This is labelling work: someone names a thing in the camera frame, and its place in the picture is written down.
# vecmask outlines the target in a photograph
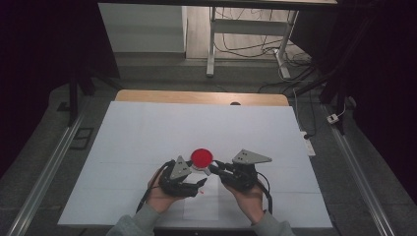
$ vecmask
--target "forearm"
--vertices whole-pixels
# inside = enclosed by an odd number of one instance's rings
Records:
[[[277,221],[269,212],[252,229],[258,236],[295,236],[287,221]]]
[[[138,235],[138,236],[152,236],[153,229],[160,215],[151,206],[144,204],[141,210],[135,216],[122,216],[114,225],[107,236],[116,235]]]

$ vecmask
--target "red disc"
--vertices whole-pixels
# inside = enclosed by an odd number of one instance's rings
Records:
[[[207,168],[212,162],[212,154],[204,148],[196,149],[191,154],[191,160],[197,168]]]

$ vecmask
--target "white wall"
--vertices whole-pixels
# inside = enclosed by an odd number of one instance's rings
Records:
[[[113,52],[185,52],[186,7],[111,3],[98,6]]]

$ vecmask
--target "hand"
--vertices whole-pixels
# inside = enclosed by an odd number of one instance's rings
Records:
[[[157,171],[153,174],[153,177],[148,181],[148,188],[152,188],[152,189],[147,199],[147,204],[151,206],[154,210],[156,210],[156,212],[164,213],[169,209],[169,207],[171,207],[173,203],[175,203],[178,200],[182,200],[184,198],[172,197],[172,196],[165,194],[162,191],[162,189],[158,186],[160,175],[155,176],[156,173]],[[156,178],[156,180],[154,181],[153,186],[151,186],[150,184],[153,178]]]
[[[224,187],[230,191],[236,199],[237,205],[251,220],[252,224],[257,224],[264,216],[263,211],[263,192],[258,185],[255,185],[251,190],[241,193],[232,187],[223,184]]]

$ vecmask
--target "dark floor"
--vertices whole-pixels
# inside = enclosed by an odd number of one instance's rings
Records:
[[[154,58],[146,62],[129,60],[119,63],[122,79],[117,82],[125,89],[257,92],[266,83],[279,81],[277,67],[273,62],[216,62],[214,78],[207,79],[205,62],[201,61],[163,58]],[[300,70],[293,68],[291,72],[297,74]],[[92,128],[93,137],[97,134],[109,102],[114,99],[117,92],[100,80],[94,79],[94,84],[96,93],[80,127]],[[281,93],[285,86],[267,87],[262,92]],[[341,235],[380,235],[326,122],[322,106],[318,103],[320,90],[317,88],[298,97],[297,107],[304,130],[314,135],[311,142],[316,156],[311,158],[311,162],[328,212]],[[286,94],[291,92],[292,88],[288,89]],[[68,112],[57,111],[57,108],[61,102],[67,101],[67,86],[57,88],[51,93],[49,107],[42,121],[15,163],[0,180],[0,235],[8,232],[44,164],[66,129]],[[295,108],[295,100],[290,99],[290,103]],[[352,119],[352,109],[354,107],[347,103],[344,121],[346,139],[362,165],[396,235],[417,235],[416,205],[401,187],[384,159],[356,127]],[[92,140],[86,144],[83,141],[72,142],[72,148],[68,149],[30,224],[27,235],[78,235],[82,232],[83,235],[103,235],[108,230],[90,228],[84,231],[79,228],[57,226],[60,214],[89,154]],[[199,235],[212,234],[205,231],[197,232],[200,233]],[[336,229],[294,229],[294,232],[297,235],[339,235]],[[156,231],[156,233],[167,234],[166,231]],[[195,235],[195,233],[196,231],[177,232],[181,235]]]

